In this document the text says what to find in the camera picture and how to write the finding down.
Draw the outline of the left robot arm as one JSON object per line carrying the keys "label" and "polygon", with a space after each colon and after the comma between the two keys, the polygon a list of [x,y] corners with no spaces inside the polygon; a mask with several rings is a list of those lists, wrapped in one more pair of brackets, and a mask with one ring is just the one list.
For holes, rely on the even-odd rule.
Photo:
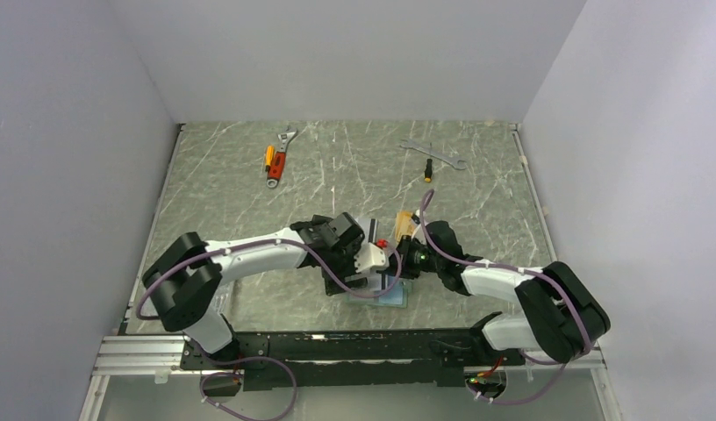
{"label": "left robot arm", "polygon": [[224,283],[274,270],[321,268],[328,293],[346,292],[358,286],[355,257],[364,243],[364,230],[346,212],[334,218],[315,215],[249,239],[205,241],[186,232],[141,276],[145,291],[136,317],[184,333],[214,367],[229,367],[240,342],[226,317],[211,308]]}

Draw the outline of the green card holder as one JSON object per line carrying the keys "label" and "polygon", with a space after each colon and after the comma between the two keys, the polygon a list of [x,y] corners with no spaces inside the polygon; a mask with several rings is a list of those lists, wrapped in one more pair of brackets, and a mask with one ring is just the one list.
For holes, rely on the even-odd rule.
{"label": "green card holder", "polygon": [[412,282],[389,275],[374,275],[368,278],[368,286],[359,290],[359,294],[367,297],[347,295],[346,303],[373,305],[380,307],[406,308]]}

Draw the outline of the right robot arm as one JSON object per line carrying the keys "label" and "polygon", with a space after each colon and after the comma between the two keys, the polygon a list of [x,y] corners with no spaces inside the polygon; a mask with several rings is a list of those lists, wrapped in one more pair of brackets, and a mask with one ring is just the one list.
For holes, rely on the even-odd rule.
{"label": "right robot arm", "polygon": [[516,314],[493,312],[470,327],[469,351],[481,364],[512,350],[536,350],[554,363],[568,363],[611,328],[606,311],[564,262],[518,268],[465,253],[445,221],[401,236],[397,248],[405,279],[435,274],[456,294],[519,306]]}

